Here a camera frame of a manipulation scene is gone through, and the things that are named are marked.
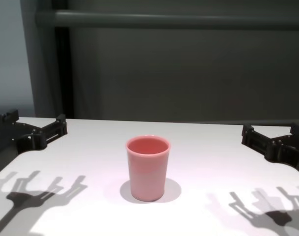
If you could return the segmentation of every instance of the white table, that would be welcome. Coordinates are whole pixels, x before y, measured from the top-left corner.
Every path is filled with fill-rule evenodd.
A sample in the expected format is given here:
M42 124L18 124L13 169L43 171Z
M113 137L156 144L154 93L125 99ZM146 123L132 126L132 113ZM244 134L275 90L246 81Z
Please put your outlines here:
M40 127L53 121L19 120ZM256 128L270 137L289 133L286 127ZM46 201L30 198L28 208L7 216L0 235L299 236L299 205L277 189L299 200L299 172L241 145L241 131L232 125L68 120L68 135L20 155L0 172L3 222L13 187L30 195L56 191ZM172 145L165 195L154 203L129 193L125 142L139 134L161 135ZM54 180L63 189L47 190ZM234 195L247 213L229 205ZM282 227L264 212L280 223L292 221Z

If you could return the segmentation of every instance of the horizontal bar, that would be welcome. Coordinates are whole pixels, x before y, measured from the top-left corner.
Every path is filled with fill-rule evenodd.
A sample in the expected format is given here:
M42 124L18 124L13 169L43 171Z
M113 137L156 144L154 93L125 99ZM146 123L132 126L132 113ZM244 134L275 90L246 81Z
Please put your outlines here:
M299 119L277 119L277 120L216 120L216 121L190 121L182 123L202 123L202 124L229 124L229 125L259 125L259 126L291 126L293 123L299 124Z
M126 29L299 30L299 16L192 16L92 13L74 10L38 12L38 26Z

